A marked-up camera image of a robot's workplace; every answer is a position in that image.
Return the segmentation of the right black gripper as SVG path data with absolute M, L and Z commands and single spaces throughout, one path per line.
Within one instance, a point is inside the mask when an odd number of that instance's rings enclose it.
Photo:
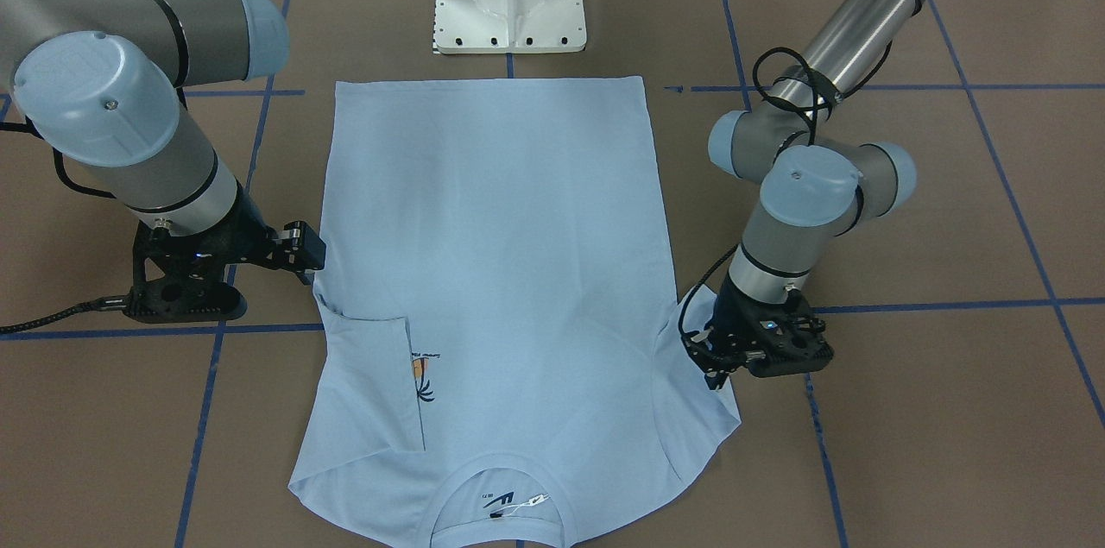
M 245 191 L 228 214 L 194 235 L 173 236 L 167 226 L 136 230 L 129 316 L 143 324 L 225 322 L 246 313 L 244 296 L 224 280 L 230 265 L 287 270 L 311 284 L 326 264 L 326 244 L 305 221 L 269 226 Z

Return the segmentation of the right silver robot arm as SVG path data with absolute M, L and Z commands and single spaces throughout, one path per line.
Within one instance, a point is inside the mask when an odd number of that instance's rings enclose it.
M 269 225 L 189 114 L 189 85 L 267 80 L 290 57 L 271 0 L 3 0 L 3 89 L 25 131 L 48 143 L 60 182 L 137 217 L 130 289 L 84 312 L 144 324 L 241 318 L 230 265 L 285 270 L 311 285 L 326 245 L 307 222 Z

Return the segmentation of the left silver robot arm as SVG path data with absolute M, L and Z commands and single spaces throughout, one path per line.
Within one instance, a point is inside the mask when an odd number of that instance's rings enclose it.
M 887 59 L 899 30 L 928 0 L 844 0 L 808 46 L 771 48 L 756 61 L 791 65 L 762 84 L 759 103 L 715 123 L 708 155 L 732 177 L 758 186 L 711 318 L 680 342 L 711 390 L 745 368 L 759 378 L 811 375 L 834 356 L 825 324 L 806 299 L 806 281 L 833 238 L 903 205 L 916 164 L 899 144 L 836 143 L 827 123 Z

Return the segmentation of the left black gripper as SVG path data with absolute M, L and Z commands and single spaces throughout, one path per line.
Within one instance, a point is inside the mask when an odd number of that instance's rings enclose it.
M 782 303 L 761 303 L 726 278 L 711 319 L 701 331 L 682 331 L 682 344 L 708 389 L 719 390 L 739 368 L 758 378 L 822 370 L 834 358 L 825 328 L 801 289 L 785 289 Z

